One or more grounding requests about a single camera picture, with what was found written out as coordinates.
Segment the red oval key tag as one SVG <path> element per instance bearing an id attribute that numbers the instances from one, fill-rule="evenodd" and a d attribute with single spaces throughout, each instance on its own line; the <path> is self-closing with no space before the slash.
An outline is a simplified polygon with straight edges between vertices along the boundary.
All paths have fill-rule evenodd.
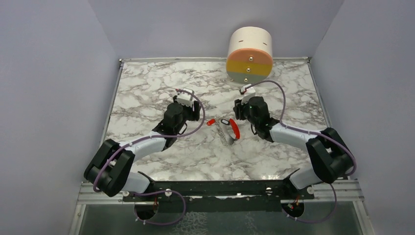
<path id="1" fill-rule="evenodd" d="M 207 121 L 207 126 L 211 126 L 216 122 L 215 119 L 210 119 L 209 121 Z"/>

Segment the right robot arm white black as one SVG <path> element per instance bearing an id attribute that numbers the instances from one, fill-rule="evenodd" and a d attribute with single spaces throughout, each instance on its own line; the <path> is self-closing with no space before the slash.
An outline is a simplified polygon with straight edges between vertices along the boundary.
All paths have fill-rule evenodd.
<path id="1" fill-rule="evenodd" d="M 308 153 L 311 165 L 294 171 L 284 180 L 282 192 L 288 199 L 295 199 L 310 185 L 331 184 L 354 169 L 355 160 L 333 128 L 309 131 L 285 126 L 270 116 L 268 105 L 261 96 L 235 100 L 233 111 L 236 119 L 247 120 L 252 132 L 261 139 L 288 144 Z"/>

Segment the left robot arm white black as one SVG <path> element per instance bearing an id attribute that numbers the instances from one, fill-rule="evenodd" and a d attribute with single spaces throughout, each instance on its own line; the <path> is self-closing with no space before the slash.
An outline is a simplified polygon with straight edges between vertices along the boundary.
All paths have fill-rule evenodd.
<path id="1" fill-rule="evenodd" d="M 194 101 L 186 106 L 174 101 L 167 106 L 163 119 L 146 136 L 135 141 L 105 140 L 84 171 L 84 178 L 96 192 L 113 197 L 121 191 L 134 192 L 142 201 L 153 197 L 151 179 L 143 173 L 131 172 L 132 164 L 150 154 L 167 150 L 185 137 L 188 121 L 204 121 L 203 105 Z"/>

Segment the silver spiral keyring holder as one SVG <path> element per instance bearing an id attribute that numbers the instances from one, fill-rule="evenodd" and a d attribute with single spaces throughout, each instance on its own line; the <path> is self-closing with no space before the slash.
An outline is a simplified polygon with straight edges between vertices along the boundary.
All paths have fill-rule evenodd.
<path id="1" fill-rule="evenodd" d="M 234 138 L 235 135 L 233 134 L 233 130 L 230 125 L 223 125 L 220 120 L 223 118 L 218 118 L 216 120 L 216 128 L 217 133 L 219 134 L 221 138 L 221 142 L 224 146 L 231 146 L 233 145 L 237 140 Z"/>

